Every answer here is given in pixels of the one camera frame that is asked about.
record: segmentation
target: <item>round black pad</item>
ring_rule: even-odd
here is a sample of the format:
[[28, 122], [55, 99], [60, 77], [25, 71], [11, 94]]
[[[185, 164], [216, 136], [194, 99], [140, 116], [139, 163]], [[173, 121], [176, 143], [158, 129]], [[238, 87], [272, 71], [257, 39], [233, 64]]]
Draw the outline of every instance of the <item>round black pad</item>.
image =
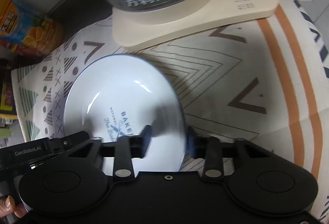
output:
[[242, 205], [266, 215], [298, 213], [317, 195], [312, 174], [282, 158], [253, 159], [231, 175], [228, 185]]
[[286, 192], [295, 185], [295, 180], [285, 172], [268, 171], [257, 177], [257, 184], [266, 191]]
[[53, 216], [89, 209], [108, 190], [106, 175], [84, 158], [56, 157], [26, 173], [19, 195], [27, 208]]
[[70, 171], [56, 171], [48, 174], [42, 180], [42, 186], [51, 192], [67, 192], [76, 188], [80, 177]]

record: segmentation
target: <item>cream kettle base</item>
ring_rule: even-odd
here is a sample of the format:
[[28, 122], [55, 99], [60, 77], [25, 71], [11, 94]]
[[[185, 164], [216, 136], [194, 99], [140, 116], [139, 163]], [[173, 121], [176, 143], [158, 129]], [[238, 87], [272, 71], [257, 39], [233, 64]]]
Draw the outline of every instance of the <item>cream kettle base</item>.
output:
[[[274, 13], [278, 0], [210, 0], [197, 11], [190, 8], [192, 4], [185, 0], [164, 8], [163, 19], [159, 11], [164, 9], [129, 13], [113, 8], [114, 39], [127, 50], [138, 51], [218, 26], [268, 17]], [[194, 12], [177, 19], [178, 8], [187, 8], [187, 12]], [[176, 16], [177, 20], [167, 22], [166, 19], [170, 20], [171, 16]], [[153, 24], [155, 19], [158, 19], [157, 24]]]

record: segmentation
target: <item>tablecloth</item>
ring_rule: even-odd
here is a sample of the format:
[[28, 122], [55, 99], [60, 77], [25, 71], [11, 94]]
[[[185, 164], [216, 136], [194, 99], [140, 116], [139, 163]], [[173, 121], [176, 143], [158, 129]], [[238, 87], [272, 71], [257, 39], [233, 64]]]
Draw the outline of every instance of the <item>tablecloth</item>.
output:
[[[297, 0], [275, 15], [203, 31], [129, 54], [171, 81], [188, 125], [223, 141], [245, 138], [304, 167], [318, 179], [311, 213], [328, 220], [329, 58]], [[81, 29], [40, 64], [13, 70], [26, 141], [62, 137], [67, 95], [80, 72], [110, 54], [128, 53], [112, 37], [112, 17]], [[187, 155], [181, 170], [198, 170]], [[225, 160], [225, 173], [233, 170]]]

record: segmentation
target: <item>colorful packaging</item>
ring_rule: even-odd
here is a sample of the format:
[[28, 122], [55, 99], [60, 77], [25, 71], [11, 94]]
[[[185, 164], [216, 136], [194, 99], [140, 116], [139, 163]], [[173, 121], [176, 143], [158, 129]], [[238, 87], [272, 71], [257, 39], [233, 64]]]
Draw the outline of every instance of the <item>colorful packaging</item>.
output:
[[20, 0], [0, 0], [0, 39], [49, 54], [62, 37], [62, 26], [41, 12]]
[[10, 128], [9, 127], [1, 127], [0, 128], [0, 139], [6, 139], [11, 136]]
[[14, 123], [12, 118], [0, 117], [0, 125], [11, 125]]
[[0, 117], [18, 119], [10, 69], [0, 68]]
[[29, 48], [27, 46], [19, 45], [16, 43], [9, 42], [5, 39], [0, 39], [0, 46], [9, 49], [11, 52], [19, 54], [21, 56], [28, 57], [41, 57], [44, 54], [39, 52], [37, 49]]

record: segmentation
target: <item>screw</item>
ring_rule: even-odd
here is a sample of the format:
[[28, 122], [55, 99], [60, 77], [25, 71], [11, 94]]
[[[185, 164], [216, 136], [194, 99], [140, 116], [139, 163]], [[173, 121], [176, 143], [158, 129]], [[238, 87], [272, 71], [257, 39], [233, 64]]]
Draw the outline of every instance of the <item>screw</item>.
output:
[[222, 172], [217, 169], [210, 169], [205, 172], [205, 175], [209, 178], [218, 178], [222, 175]]
[[120, 178], [126, 178], [131, 175], [131, 171], [127, 169], [119, 169], [115, 172], [115, 174]]
[[166, 175], [166, 176], [164, 176], [164, 179], [165, 180], [173, 180], [174, 177], [173, 176], [170, 176], [170, 175]]

